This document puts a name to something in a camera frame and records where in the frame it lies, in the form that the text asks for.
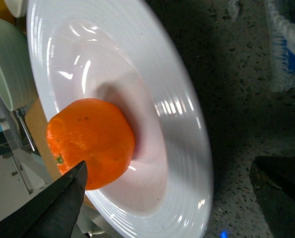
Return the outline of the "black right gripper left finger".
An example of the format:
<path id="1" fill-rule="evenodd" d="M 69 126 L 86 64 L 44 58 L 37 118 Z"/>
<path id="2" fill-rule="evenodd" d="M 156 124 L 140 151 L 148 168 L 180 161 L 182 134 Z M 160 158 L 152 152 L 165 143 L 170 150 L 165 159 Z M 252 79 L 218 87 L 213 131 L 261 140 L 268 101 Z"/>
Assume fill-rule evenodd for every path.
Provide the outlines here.
<path id="1" fill-rule="evenodd" d="M 45 190 L 0 221 L 0 238 L 69 238 L 83 204 L 87 181 L 79 162 Z"/>

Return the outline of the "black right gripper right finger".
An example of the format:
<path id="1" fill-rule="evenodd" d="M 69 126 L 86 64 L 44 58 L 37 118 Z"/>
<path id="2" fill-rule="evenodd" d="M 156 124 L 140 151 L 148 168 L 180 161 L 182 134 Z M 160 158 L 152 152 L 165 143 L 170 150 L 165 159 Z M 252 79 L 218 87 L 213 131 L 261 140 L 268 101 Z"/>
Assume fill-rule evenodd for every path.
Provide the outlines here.
<path id="1" fill-rule="evenodd" d="M 295 157 L 256 157 L 249 177 L 272 236 L 295 238 Z"/>

